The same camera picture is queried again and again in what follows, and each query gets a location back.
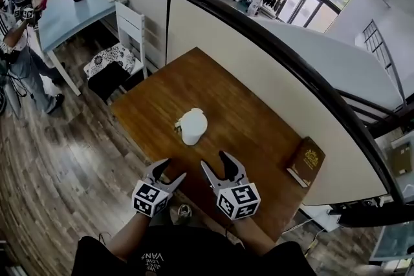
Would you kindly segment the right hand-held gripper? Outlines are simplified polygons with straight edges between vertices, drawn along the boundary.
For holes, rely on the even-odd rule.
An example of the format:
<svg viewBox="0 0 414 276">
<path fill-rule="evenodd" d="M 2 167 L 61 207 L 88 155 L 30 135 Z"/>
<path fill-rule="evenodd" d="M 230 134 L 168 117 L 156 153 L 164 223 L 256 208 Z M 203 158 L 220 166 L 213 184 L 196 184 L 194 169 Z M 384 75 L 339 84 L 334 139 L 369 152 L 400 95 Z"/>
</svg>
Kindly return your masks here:
<svg viewBox="0 0 414 276">
<path fill-rule="evenodd" d="M 254 215 L 261 203 L 255 183 L 249 182 L 244 165 L 225 151 L 219 151 L 224 166 L 221 180 L 210 165 L 201 160 L 201 167 L 217 197 L 216 206 L 230 219 L 239 220 Z"/>
</svg>

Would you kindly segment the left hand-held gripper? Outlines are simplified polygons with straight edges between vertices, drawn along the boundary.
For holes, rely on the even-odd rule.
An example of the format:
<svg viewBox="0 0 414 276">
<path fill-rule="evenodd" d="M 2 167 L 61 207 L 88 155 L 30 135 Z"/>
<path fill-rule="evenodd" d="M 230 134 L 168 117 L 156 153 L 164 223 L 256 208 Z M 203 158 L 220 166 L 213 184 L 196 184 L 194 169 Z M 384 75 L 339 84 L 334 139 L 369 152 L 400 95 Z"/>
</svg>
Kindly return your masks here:
<svg viewBox="0 0 414 276">
<path fill-rule="evenodd" d="M 159 181 L 171 159 L 165 158 L 147 167 L 147 178 L 138 180 L 131 197 L 131 207 L 138 213 L 154 217 L 163 211 L 174 191 L 180 186 L 187 173 L 182 173 L 172 182 Z"/>
</svg>

